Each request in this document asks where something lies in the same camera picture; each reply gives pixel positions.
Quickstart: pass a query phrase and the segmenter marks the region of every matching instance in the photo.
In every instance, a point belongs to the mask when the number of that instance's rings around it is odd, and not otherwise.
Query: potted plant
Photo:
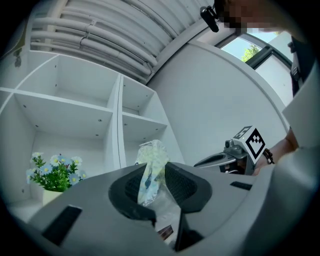
[[[78,169],[82,164],[80,157],[67,158],[61,154],[53,155],[50,163],[46,163],[42,155],[40,152],[32,153],[30,162],[35,164],[35,168],[26,170],[26,182],[29,184],[30,181],[34,181],[44,188],[43,205],[87,178],[87,174]]]

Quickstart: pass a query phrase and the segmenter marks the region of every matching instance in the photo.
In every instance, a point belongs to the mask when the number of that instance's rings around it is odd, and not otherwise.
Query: white marker cube
[[[254,126],[243,127],[233,138],[233,143],[239,145],[248,152],[254,164],[258,161],[266,148],[266,144],[262,139],[257,128]]]

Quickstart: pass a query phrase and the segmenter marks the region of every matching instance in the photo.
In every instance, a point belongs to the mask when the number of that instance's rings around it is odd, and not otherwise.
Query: black headset
[[[214,11],[214,8],[215,8],[215,5],[213,5],[212,7],[211,6],[201,7],[200,16],[205,21],[205,23],[207,23],[209,28],[216,33],[219,31],[219,25],[218,25],[219,17]]]

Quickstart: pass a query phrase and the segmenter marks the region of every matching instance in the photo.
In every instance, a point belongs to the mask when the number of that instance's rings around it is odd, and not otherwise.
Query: sky
[[[248,34],[254,37],[257,37],[265,41],[266,43],[269,43],[272,39],[277,37],[277,35],[274,32],[255,32],[255,33],[252,32]],[[241,57],[245,55],[245,49],[249,48],[251,44],[252,44],[251,42],[248,42],[240,37],[237,37],[235,40],[231,41],[221,49],[241,60]]]

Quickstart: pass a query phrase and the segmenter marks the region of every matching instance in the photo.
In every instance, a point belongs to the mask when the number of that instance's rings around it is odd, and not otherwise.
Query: cabinet
[[[26,183],[32,152],[47,162],[79,156],[92,177],[134,165],[139,145],[158,139],[184,163],[155,91],[93,62],[44,54],[19,84],[0,85],[0,185],[14,215],[28,221],[42,207],[40,187]]]

